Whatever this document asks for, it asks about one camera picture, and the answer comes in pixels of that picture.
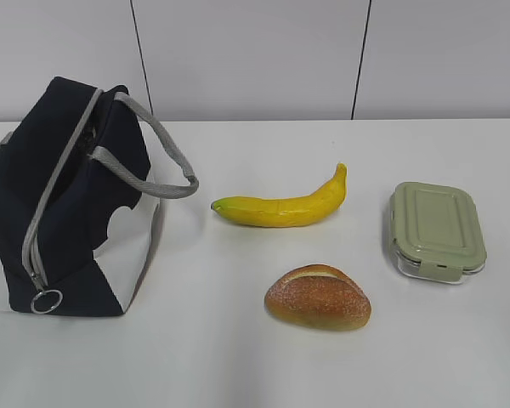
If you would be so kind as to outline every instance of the green lid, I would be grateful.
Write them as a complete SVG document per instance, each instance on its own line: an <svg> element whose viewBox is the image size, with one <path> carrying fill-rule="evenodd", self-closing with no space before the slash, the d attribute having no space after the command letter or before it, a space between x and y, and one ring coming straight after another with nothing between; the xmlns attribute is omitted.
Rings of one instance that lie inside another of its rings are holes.
<svg viewBox="0 0 510 408"><path fill-rule="evenodd" d="M401 255L419 263L419 277L459 281L484 266L487 254L476 206L465 191L402 183L391 208L394 244Z"/></svg>

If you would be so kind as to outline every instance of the bread roll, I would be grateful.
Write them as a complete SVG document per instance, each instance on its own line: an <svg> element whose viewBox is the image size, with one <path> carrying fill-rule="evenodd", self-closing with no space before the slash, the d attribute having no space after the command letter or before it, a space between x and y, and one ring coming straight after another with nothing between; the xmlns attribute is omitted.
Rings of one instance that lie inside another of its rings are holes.
<svg viewBox="0 0 510 408"><path fill-rule="evenodd" d="M314 264L282 276L264 297L266 309L288 323L324 330L354 330L371 317L371 303L342 271Z"/></svg>

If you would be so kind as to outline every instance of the yellow banana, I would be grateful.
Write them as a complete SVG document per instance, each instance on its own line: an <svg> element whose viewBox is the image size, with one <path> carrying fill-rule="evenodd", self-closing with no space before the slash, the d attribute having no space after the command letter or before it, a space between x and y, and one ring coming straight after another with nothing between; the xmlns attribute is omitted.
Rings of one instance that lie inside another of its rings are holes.
<svg viewBox="0 0 510 408"><path fill-rule="evenodd" d="M237 224L258 227L300 227L334 213L346 198L348 169L338 163L334 176L314 193L285 199L226 197L212 203L212 210Z"/></svg>

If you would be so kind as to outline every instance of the bag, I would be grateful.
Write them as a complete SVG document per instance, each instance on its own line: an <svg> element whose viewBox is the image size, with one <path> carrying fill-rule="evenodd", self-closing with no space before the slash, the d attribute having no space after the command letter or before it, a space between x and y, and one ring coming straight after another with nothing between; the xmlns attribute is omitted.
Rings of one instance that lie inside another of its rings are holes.
<svg viewBox="0 0 510 408"><path fill-rule="evenodd" d="M137 115L189 185L152 182ZM54 78L0 145L0 260L10 308L124 314L148 256L158 198L197 188L166 129L125 87L103 92Z"/></svg>

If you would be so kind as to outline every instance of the container lid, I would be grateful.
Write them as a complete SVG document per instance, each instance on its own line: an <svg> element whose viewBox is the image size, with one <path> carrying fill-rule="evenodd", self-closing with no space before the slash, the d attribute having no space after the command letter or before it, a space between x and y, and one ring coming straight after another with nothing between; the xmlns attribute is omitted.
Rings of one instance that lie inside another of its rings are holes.
<svg viewBox="0 0 510 408"><path fill-rule="evenodd" d="M453 281L484 266L476 206L465 191L407 182L397 186L391 202L394 243L420 264L421 276Z"/></svg>

